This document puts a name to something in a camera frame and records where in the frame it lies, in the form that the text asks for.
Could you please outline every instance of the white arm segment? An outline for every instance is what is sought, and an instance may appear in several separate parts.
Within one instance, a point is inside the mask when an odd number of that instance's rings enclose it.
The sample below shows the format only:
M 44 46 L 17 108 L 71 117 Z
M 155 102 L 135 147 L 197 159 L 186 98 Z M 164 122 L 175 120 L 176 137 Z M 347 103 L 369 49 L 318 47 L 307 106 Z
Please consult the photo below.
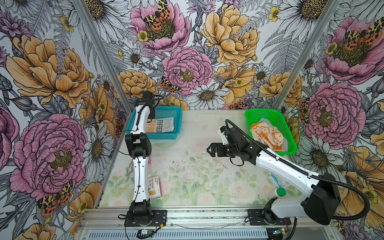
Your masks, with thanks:
M 287 180 L 290 184 L 296 187 L 300 192 L 303 193 L 302 196 L 294 199 L 281 198 L 273 202 L 271 210 L 279 218 L 285 217 L 307 217 L 307 214 L 304 212 L 304 208 L 300 205 L 307 197 L 309 197 L 313 191 L 311 188 L 312 184 L 317 185 L 319 180 L 310 178 L 292 167 L 284 164 L 281 161 L 274 159 L 269 156 L 266 152 L 261 151 L 260 156 L 256 158 L 256 164 L 266 170 L 269 170 L 276 174 L 277 176 Z M 306 170 L 294 163 L 292 163 L 298 168 L 301 168 L 308 172 L 310 175 L 318 176 L 316 172 Z
M 140 111 L 140 109 L 142 107 L 143 107 L 143 105 L 139 105 L 136 107 L 135 121 L 134 121 L 132 131 L 131 131 L 131 133 L 133 133 L 133 134 L 145 133 L 147 130 L 147 121 L 148 121 L 148 116 L 150 113 L 150 109 L 148 106 L 145 106 L 145 108 L 141 112 L 139 125 L 137 126 L 137 129 L 136 129 L 136 122 L 137 122 L 137 118 L 138 118 L 137 113 Z M 132 160 L 133 165 L 134 165 L 134 173 L 135 173 L 135 183 L 134 183 L 135 189 L 134 189 L 134 193 L 133 193 L 133 200 L 135 202 L 143 202 L 144 200 L 148 201 L 148 199 L 149 199 L 148 186 L 147 186 L 147 184 L 148 184 L 147 183 L 148 159 L 149 159 L 149 157 L 146 157 L 146 158 L 137 157 L 137 158 L 134 158 Z

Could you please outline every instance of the vented panel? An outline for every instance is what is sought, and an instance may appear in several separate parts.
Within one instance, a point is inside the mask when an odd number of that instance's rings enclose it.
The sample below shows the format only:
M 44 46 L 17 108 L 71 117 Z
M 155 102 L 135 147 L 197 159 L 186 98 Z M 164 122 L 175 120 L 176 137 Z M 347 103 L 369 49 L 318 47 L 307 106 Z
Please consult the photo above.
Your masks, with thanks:
M 136 240 L 137 230 L 127 229 L 130 240 Z M 160 229 L 148 239 L 255 239 L 268 238 L 265 228 L 231 228 L 214 230 Z M 126 240 L 124 230 L 91 230 L 86 240 Z

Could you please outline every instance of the blue basket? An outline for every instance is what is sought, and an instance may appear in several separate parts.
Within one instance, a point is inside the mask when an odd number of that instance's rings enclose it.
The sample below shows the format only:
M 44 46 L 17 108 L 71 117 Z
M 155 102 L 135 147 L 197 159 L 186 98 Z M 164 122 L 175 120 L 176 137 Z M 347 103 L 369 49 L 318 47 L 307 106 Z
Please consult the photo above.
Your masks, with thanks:
M 173 132 L 167 133 L 147 133 L 149 139 L 176 139 L 180 133 L 181 120 L 183 118 L 183 109 L 181 107 L 156 107 L 155 108 L 155 119 L 158 118 L 173 118 Z M 130 134 L 130 129 L 133 128 L 135 121 L 136 109 L 133 110 L 131 118 L 129 119 L 126 134 Z

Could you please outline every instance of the wall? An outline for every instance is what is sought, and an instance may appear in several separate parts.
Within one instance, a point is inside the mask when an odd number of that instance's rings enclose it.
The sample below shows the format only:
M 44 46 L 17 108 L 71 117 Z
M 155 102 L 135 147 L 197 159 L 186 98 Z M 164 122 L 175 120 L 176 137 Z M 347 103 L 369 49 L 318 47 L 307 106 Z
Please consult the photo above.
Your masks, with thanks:
M 383 5 L 343 1 L 303 66 L 300 103 L 280 108 L 298 143 L 298 164 L 331 173 L 370 199 L 365 218 L 337 223 L 343 239 L 384 239 Z M 368 33 L 372 25 L 377 35 Z M 340 195 L 339 214 L 361 211 L 358 195 Z
M 272 107 L 326 2 L 86 1 L 131 103 L 149 90 L 184 109 Z
M 0 8 L 0 235 L 71 240 L 126 114 L 71 2 Z

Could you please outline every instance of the plastic basket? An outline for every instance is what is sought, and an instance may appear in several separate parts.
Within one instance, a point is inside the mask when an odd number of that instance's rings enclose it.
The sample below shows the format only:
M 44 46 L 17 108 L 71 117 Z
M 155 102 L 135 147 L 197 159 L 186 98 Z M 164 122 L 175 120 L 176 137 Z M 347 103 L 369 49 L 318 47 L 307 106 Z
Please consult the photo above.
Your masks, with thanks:
M 285 139 L 288 141 L 288 151 L 287 152 L 276 152 L 280 156 L 284 155 L 294 155 L 297 151 L 297 145 L 293 139 L 292 133 L 289 130 L 289 127 L 283 117 L 283 115 L 274 109 L 248 109 L 245 111 L 245 119 L 247 120 L 249 134 L 252 137 L 251 125 L 260 121 L 260 119 L 265 118 L 270 121 L 270 123 L 277 127 L 277 129 L 283 134 Z
M 126 134 L 130 134 L 129 129 L 133 128 L 135 121 L 136 110 L 133 110 L 131 118 L 129 119 Z M 183 118 L 183 109 L 181 107 L 156 107 L 155 108 L 155 119 L 158 118 L 173 118 L 173 132 L 167 133 L 147 133 L 149 139 L 176 139 L 180 133 L 181 120 Z

